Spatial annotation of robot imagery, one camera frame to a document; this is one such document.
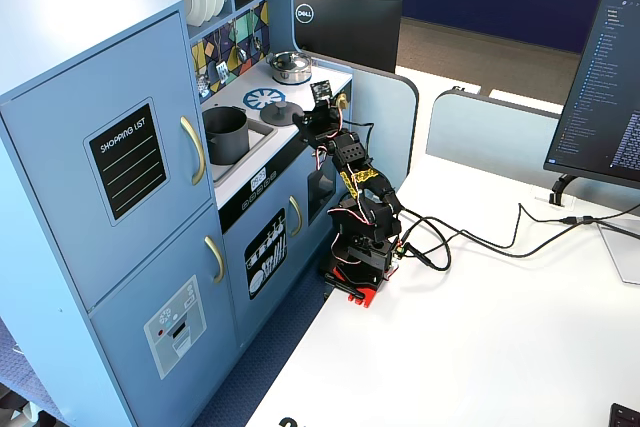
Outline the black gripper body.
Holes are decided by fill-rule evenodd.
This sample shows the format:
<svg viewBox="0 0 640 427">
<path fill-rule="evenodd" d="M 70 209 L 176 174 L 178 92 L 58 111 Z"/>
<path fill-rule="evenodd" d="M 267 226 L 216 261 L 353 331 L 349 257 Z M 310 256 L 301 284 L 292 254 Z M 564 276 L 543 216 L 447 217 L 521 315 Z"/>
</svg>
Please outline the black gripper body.
<svg viewBox="0 0 640 427">
<path fill-rule="evenodd" d="M 312 110 L 312 124 L 314 126 L 340 126 L 342 123 L 342 110 L 331 103 L 330 98 L 315 101 Z"/>
</svg>

